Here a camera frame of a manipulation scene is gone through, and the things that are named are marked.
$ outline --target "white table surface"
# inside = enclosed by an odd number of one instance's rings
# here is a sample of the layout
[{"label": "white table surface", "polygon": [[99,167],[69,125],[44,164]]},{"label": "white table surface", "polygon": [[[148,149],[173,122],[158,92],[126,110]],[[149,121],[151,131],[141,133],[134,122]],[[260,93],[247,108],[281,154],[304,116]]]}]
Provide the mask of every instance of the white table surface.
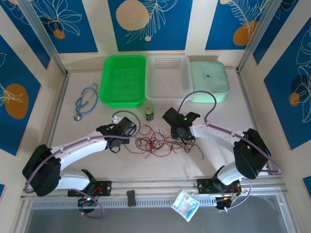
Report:
[{"label": "white table surface", "polygon": [[[217,104],[216,109],[208,119],[210,122],[226,128],[246,131],[253,126],[238,77],[234,69],[228,69],[227,73],[230,91],[225,101]],[[101,77],[101,71],[75,72],[70,75],[52,146],[69,143],[86,136],[101,125],[111,123],[111,115],[121,110],[111,108],[99,100],[92,113],[84,115],[80,121],[73,119],[75,102],[80,97],[81,91],[90,86],[91,81],[100,84]],[[93,101],[94,98],[90,101],[89,106],[93,105]],[[144,119],[142,106],[127,110],[137,114],[143,124],[148,124],[155,130],[160,129],[163,134],[169,135],[170,127],[162,119],[162,116],[170,107],[178,109],[178,106],[178,103],[155,104],[155,119],[151,122]],[[204,116],[212,106],[213,104],[210,103],[192,103],[188,101],[185,102],[181,112],[192,111]],[[127,116],[136,123],[135,118],[131,115],[119,114],[118,116]],[[177,154],[172,152],[169,156],[163,158],[150,155],[145,159],[143,155],[129,153],[122,145],[120,152],[117,154],[109,150],[98,152],[71,164],[66,170],[87,169],[97,179],[172,179],[212,176],[222,165],[227,165],[234,160],[233,154],[213,142],[197,139],[196,143],[204,153],[204,160],[202,160],[202,155],[196,147],[190,153],[185,153],[184,150],[179,149]],[[140,152],[135,146],[134,139],[131,139],[128,147],[133,151]],[[163,148],[158,153],[165,154],[168,150],[168,148]]]}]

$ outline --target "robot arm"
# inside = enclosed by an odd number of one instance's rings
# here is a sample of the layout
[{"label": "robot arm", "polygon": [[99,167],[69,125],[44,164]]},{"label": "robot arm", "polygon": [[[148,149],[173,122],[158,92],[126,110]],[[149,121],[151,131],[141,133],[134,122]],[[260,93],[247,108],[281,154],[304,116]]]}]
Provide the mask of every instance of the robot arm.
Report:
[{"label": "robot arm", "polygon": [[199,117],[200,115],[193,112],[184,116],[170,108],[164,114],[163,119],[171,126],[173,139],[192,140],[194,137],[200,137],[213,141],[234,154],[235,161],[221,167],[211,179],[213,192],[222,193],[227,186],[243,177],[255,179],[268,159],[236,136],[247,138],[271,156],[258,132],[253,129],[238,132],[220,128],[215,124],[196,123]]},{"label": "robot arm", "polygon": [[69,144],[52,148],[46,145],[38,146],[22,173],[28,180],[42,161],[50,157],[30,182],[38,196],[45,196],[57,189],[84,190],[90,194],[96,188],[96,180],[87,170],[64,172],[63,169],[95,152],[106,149],[110,149],[113,153],[119,152],[121,144],[129,143],[128,138],[122,137],[129,137],[135,129],[136,125],[124,117],[114,124],[100,126],[88,136]]}]

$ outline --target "white plastic basket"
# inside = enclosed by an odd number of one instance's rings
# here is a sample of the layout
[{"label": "white plastic basket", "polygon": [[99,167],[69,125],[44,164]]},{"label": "white plastic basket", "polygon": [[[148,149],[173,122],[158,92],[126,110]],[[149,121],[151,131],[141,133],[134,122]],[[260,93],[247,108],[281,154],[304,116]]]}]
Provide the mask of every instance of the white plastic basket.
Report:
[{"label": "white plastic basket", "polygon": [[151,55],[146,62],[145,96],[149,100],[182,101],[193,91],[189,58]]}]

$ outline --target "green basket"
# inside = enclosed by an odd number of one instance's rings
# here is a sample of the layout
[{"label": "green basket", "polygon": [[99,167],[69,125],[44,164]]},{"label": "green basket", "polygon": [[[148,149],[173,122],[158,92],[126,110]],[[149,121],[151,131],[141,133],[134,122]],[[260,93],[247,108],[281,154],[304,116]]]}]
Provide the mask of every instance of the green basket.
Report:
[{"label": "green basket", "polygon": [[146,58],[140,55],[108,57],[99,93],[113,108],[135,108],[145,101]]}]

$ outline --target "tangled wires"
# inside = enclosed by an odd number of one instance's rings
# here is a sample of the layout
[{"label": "tangled wires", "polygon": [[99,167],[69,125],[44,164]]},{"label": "tangled wires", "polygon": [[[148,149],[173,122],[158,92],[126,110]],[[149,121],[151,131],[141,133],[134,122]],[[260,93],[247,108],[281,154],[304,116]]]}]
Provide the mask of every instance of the tangled wires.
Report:
[{"label": "tangled wires", "polygon": [[[155,132],[153,128],[151,128],[149,125],[143,125],[141,127],[148,128],[149,131],[147,133],[139,132],[144,137],[135,137],[135,145],[136,147],[141,150],[142,152],[134,152],[131,151],[126,145],[126,149],[133,153],[133,154],[145,154],[148,153],[145,158],[148,158],[149,155],[153,154],[156,157],[165,157],[171,154],[171,152],[174,152],[177,154],[177,150],[182,148],[186,153],[189,153],[193,147],[197,147],[201,154],[202,154],[202,160],[204,159],[204,154],[200,147],[195,143],[195,138],[190,141],[184,141],[184,140],[174,140],[172,139],[172,136],[165,136],[163,135],[160,130],[159,132]],[[158,154],[156,153],[161,148],[168,147],[169,152],[166,154]]]}]

